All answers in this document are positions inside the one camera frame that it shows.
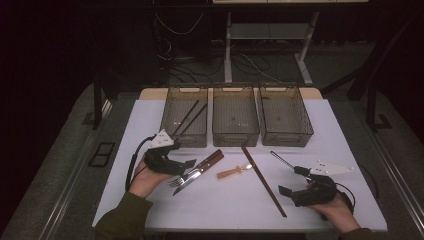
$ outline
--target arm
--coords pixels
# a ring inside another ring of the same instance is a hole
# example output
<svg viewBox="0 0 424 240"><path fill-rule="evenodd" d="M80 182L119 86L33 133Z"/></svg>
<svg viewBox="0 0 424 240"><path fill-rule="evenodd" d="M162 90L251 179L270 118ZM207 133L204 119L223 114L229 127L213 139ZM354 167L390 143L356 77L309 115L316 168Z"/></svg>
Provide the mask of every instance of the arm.
<svg viewBox="0 0 424 240"><path fill-rule="evenodd" d="M361 228L350 212L341 195L337 194L332 202L309 206L323 214L340 232L343 240L373 240L375 235L367 228Z"/></svg>
<svg viewBox="0 0 424 240"><path fill-rule="evenodd" d="M145 198L171 175L156 173L141 161L135 177L119 205L106 213L95 227L95 239L139 239L144 233L149 209L153 205Z"/></svg>

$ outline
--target sleeve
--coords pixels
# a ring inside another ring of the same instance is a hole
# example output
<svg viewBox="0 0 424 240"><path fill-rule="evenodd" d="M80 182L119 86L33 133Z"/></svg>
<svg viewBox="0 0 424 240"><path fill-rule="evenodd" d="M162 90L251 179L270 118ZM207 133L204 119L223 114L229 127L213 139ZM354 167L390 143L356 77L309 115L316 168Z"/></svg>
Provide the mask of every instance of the sleeve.
<svg viewBox="0 0 424 240"><path fill-rule="evenodd" d="M152 202L126 192L119 205L103 215L95 227L96 240L139 239Z"/></svg>
<svg viewBox="0 0 424 240"><path fill-rule="evenodd" d="M343 240L376 240L374 233L368 228L359 228L351 232L342 234Z"/></svg>

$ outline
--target dark background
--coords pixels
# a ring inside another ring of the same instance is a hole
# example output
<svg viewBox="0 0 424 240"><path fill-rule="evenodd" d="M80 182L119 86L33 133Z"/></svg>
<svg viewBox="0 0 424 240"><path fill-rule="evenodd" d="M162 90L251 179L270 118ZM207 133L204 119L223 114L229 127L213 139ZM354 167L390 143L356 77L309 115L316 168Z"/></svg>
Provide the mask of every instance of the dark background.
<svg viewBox="0 0 424 240"><path fill-rule="evenodd" d="M380 0L370 1L365 10L339 8L324 12L320 15L314 41L316 44L369 41L384 46L402 23L417 11L419 3ZM90 13L81 11L75 2L65 0L0 2L0 233L37 173L73 104L97 74L101 76L109 98L116 97L119 92L139 91L144 86L164 83L166 73L160 69L163 66L156 57L157 37L170 33L155 27L152 13L120 12ZM187 15L187 21L196 13L191 14ZM251 16L238 15L241 19L252 19ZM424 142L423 128L420 127L424 122L421 94L424 85L419 77L424 67L421 43L424 14L418 16L391 49L375 79L379 81L381 91ZM172 19L178 15L165 14L164 17ZM190 41L198 43L193 45L193 52L208 48L210 39L224 38L223 19L225 13L208 13L202 20L201 30L196 30L189 38L171 37L184 50L187 50L184 43ZM184 27L184 22L176 24L175 27ZM373 52L374 59L378 59L385 48L378 49ZM202 52L199 58L207 60L208 56L204 54L207 51Z"/></svg>

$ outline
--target gray floor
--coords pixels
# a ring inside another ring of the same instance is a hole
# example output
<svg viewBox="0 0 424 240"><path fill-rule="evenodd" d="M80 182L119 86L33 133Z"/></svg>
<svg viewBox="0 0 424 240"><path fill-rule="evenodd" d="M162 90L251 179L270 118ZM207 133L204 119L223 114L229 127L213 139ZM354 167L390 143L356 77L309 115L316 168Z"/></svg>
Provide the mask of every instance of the gray floor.
<svg viewBox="0 0 424 240"><path fill-rule="evenodd" d="M233 81L265 80L302 83L293 53L299 44L236 43L233 48ZM189 63L187 56L180 57L180 71L172 71L170 81L223 81L222 47L215 46L216 56L211 63ZM352 72L367 59L372 44L346 43L344 45L312 45L305 59L314 86L321 89ZM424 165L424 147L407 124L393 109L390 102L378 95L377 113L384 114L392 129L369 130L364 121L366 99L349 101L346 84L324 96L330 104L346 136L349 146L367 179L370 189L388 223L388 232L378 233L380 239L422 239L411 208L405 204L409 198L400 194L399 180L388 174L387 162L399 169L404 181L417 202L424 202L421 188ZM119 147L126 122L138 93L121 94L104 109L104 121L99 129L92 130L92 86L87 88L75 103L69 119L63 126L43 166L27 191L2 239L93 239L91 223L96 213L114 155ZM111 160L105 168L88 167L100 142L115 142ZM168 234L166 239L206 239L205 235ZM271 234L218 234L214 239L297 239L298 236ZM308 239L335 239L332 233L307 234Z"/></svg>

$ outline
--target brown knife handle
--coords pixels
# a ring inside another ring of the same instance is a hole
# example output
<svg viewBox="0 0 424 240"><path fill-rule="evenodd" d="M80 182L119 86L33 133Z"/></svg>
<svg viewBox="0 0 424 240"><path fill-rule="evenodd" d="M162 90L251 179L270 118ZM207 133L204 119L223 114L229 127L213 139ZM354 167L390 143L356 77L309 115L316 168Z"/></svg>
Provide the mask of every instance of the brown knife handle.
<svg viewBox="0 0 424 240"><path fill-rule="evenodd" d="M224 177L228 177L228 176L230 176L230 175L232 175L234 173L241 173L241 167L237 166L234 169L220 172L220 173L216 174L216 177L218 179L221 179L221 178L224 178Z"/></svg>
<svg viewBox="0 0 424 240"><path fill-rule="evenodd" d="M203 160L202 162L200 162L199 164L197 164L197 166L195 168L197 168L197 169L202 168L203 166L205 166L206 164L208 164L210 161L212 161L219 154L222 154L222 151L220 149L216 150L214 153L212 153L211 155L209 155L209 157L207 157L205 160Z"/></svg>
<svg viewBox="0 0 424 240"><path fill-rule="evenodd" d="M209 168L211 168L215 163L217 163L219 160L224 158L224 154L220 153L216 155L212 160L208 161L206 164L204 164L201 168L199 168L200 172L203 173Z"/></svg>

